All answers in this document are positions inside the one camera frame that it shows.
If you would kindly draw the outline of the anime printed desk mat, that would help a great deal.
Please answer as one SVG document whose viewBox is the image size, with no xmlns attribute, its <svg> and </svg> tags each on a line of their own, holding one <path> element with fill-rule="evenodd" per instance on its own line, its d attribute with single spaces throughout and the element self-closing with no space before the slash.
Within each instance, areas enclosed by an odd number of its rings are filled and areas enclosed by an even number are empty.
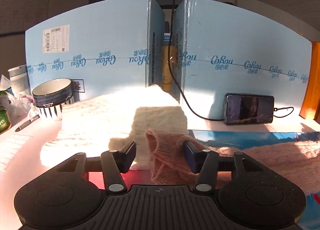
<svg viewBox="0 0 320 230">
<path fill-rule="evenodd" d="M 235 147 L 240 150 L 277 143 L 316 141 L 319 132 L 228 132 L 189 130 L 189 136 L 211 147 Z M 306 209 L 299 222 L 303 229 L 319 229 L 319 192 L 306 196 Z"/>
</svg>

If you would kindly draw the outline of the white knitted sweater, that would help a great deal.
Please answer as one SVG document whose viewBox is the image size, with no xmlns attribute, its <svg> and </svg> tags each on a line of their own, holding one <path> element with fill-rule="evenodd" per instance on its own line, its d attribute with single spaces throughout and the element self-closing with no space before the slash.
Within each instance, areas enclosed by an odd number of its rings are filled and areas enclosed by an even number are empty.
<svg viewBox="0 0 320 230">
<path fill-rule="evenodd" d="M 40 160 L 43 166 L 53 167 L 76 153 L 98 157 L 134 141 L 137 153 L 131 169 L 148 170 L 148 129 L 188 134 L 179 103 L 157 85 L 76 102 L 63 109 L 61 129 L 44 144 Z"/>
</svg>

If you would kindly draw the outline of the black smartphone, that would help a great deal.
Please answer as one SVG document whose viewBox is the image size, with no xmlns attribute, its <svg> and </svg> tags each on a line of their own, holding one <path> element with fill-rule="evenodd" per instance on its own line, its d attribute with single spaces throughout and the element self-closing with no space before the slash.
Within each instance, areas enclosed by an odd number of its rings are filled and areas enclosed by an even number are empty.
<svg viewBox="0 0 320 230">
<path fill-rule="evenodd" d="M 272 123 L 273 113 L 273 96 L 245 93 L 225 95 L 224 123 L 226 125 Z"/>
</svg>

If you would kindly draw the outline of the black pen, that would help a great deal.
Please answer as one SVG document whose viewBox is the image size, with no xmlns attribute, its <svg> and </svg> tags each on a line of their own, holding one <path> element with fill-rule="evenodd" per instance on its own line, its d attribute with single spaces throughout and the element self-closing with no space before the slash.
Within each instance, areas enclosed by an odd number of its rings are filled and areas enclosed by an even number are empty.
<svg viewBox="0 0 320 230">
<path fill-rule="evenodd" d="M 15 132 L 19 132 L 21 130 L 23 130 L 24 128 L 26 128 L 27 126 L 29 126 L 31 123 L 35 122 L 37 119 L 39 119 L 39 115 L 36 115 L 32 118 L 30 118 L 29 120 L 27 120 L 26 122 L 24 122 L 23 124 L 21 124 L 19 127 L 16 128 Z"/>
</svg>

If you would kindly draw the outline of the dark striped ceramic bowl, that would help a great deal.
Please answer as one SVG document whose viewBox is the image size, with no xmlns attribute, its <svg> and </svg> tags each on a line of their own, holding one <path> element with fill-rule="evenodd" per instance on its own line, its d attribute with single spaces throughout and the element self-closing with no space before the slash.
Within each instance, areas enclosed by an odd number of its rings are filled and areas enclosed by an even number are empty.
<svg viewBox="0 0 320 230">
<path fill-rule="evenodd" d="M 68 78 L 46 81 L 32 90 L 32 96 L 41 118 L 59 121 L 64 106 L 74 103 L 72 81 Z"/>
</svg>

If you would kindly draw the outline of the crumpled plastic bag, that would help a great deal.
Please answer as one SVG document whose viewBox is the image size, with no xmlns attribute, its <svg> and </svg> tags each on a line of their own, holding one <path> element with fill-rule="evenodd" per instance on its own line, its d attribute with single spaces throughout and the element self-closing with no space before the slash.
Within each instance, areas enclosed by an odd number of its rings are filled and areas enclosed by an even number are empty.
<svg viewBox="0 0 320 230">
<path fill-rule="evenodd" d="M 10 118 L 27 116 L 29 118 L 37 115 L 36 106 L 31 95 L 13 94 L 10 80 L 1 75 L 1 106 L 3 106 Z"/>
</svg>

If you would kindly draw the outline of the right light blue cardboard box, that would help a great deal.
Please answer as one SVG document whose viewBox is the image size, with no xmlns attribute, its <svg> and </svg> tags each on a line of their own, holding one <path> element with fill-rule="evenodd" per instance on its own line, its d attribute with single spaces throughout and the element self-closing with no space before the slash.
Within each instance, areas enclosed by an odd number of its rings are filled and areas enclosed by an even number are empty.
<svg viewBox="0 0 320 230">
<path fill-rule="evenodd" d="M 173 93 L 190 114 L 222 119 L 225 95 L 270 95 L 300 109 L 311 42 L 257 13 L 213 0 L 183 0 L 174 14 Z"/>
</svg>

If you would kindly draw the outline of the light blue cardboard box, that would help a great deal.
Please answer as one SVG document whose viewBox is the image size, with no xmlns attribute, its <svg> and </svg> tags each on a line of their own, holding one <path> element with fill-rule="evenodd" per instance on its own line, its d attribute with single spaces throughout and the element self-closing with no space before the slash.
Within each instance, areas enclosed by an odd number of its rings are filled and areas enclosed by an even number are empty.
<svg viewBox="0 0 320 230">
<path fill-rule="evenodd" d="M 31 88 L 57 78 L 80 99 L 162 83 L 164 13 L 155 0 L 104 0 L 25 33 Z"/>
<path fill-rule="evenodd" d="M 174 14 L 173 93 L 190 114 L 222 119 L 225 95 L 270 95 L 300 109 L 311 42 L 257 13 L 213 0 L 183 0 Z"/>
</svg>

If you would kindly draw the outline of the green can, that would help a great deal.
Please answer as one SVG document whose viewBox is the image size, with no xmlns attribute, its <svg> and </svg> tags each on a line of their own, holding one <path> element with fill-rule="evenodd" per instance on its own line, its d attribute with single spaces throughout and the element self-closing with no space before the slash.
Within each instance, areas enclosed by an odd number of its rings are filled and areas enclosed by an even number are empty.
<svg viewBox="0 0 320 230">
<path fill-rule="evenodd" d="M 0 103 L 0 133 L 9 130 L 11 128 L 11 120 L 4 103 L 8 100 L 6 91 L 1 91 L 1 103 Z"/>
</svg>

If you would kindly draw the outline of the left light blue cardboard box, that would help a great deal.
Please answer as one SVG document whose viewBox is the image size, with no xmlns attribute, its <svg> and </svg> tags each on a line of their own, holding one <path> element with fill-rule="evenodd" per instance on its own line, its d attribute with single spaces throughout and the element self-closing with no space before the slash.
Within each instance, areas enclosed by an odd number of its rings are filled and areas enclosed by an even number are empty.
<svg viewBox="0 0 320 230">
<path fill-rule="evenodd" d="M 164 13 L 155 0 L 104 0 L 25 33 L 31 88 L 57 78 L 80 99 L 162 83 Z"/>
</svg>

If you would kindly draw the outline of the white cup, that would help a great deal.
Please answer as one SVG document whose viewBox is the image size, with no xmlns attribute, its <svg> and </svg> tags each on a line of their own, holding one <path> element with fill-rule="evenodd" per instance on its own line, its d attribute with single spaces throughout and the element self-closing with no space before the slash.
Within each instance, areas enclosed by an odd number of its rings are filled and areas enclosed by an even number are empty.
<svg viewBox="0 0 320 230">
<path fill-rule="evenodd" d="M 30 95 L 27 66 L 20 65 L 8 70 L 13 94 Z"/>
</svg>

